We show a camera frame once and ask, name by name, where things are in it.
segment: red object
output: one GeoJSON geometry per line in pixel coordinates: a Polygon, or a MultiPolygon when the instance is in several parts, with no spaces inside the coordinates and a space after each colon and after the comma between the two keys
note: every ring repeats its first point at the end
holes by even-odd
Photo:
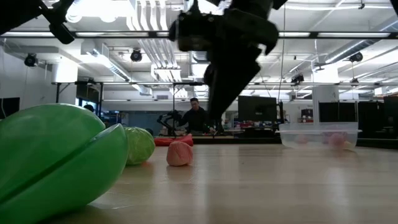
{"type": "Polygon", "coordinates": [[[329,145],[337,148],[344,146],[345,137],[343,134],[335,133],[329,137],[329,145]]]}
{"type": "Polygon", "coordinates": [[[192,139],[192,135],[186,135],[184,137],[181,138],[155,138],[155,145],[156,146],[169,146],[172,142],[184,142],[186,144],[188,144],[189,146],[193,146],[193,139],[192,139]]]}
{"type": "Polygon", "coordinates": [[[308,143],[308,138],[304,134],[299,134],[298,136],[296,136],[294,141],[297,144],[306,144],[306,143],[308,143]]]}
{"type": "Polygon", "coordinates": [[[170,166],[189,165],[193,161],[192,147],[184,142],[172,142],[167,150],[166,160],[170,166]]]}

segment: plastic container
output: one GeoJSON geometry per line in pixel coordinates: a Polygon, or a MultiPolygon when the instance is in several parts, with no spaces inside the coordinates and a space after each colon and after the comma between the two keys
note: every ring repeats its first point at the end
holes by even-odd
{"type": "Polygon", "coordinates": [[[294,149],[352,149],[358,139],[357,122],[280,124],[282,144],[294,149]]]}

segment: desk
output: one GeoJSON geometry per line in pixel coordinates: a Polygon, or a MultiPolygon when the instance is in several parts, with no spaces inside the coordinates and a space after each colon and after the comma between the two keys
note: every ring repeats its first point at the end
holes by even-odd
{"type": "Polygon", "coordinates": [[[50,224],[396,223],[398,151],[198,145],[192,166],[166,147],[109,192],[50,224]]]}

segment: green toy football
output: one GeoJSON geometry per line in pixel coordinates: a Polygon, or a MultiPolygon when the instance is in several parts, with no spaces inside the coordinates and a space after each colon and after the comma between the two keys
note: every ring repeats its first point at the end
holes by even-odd
{"type": "Polygon", "coordinates": [[[92,112],[41,105],[0,121],[0,223],[36,223],[92,202],[127,159],[120,124],[92,112]]]}

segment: dark shirt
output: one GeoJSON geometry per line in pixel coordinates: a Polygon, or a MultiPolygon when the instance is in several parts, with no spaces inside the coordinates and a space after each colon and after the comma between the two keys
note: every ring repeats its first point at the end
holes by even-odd
{"type": "Polygon", "coordinates": [[[179,126],[183,126],[188,123],[188,132],[191,131],[204,131],[207,123],[207,112],[199,107],[199,110],[195,111],[190,109],[184,114],[182,120],[178,123],[179,126]]]}

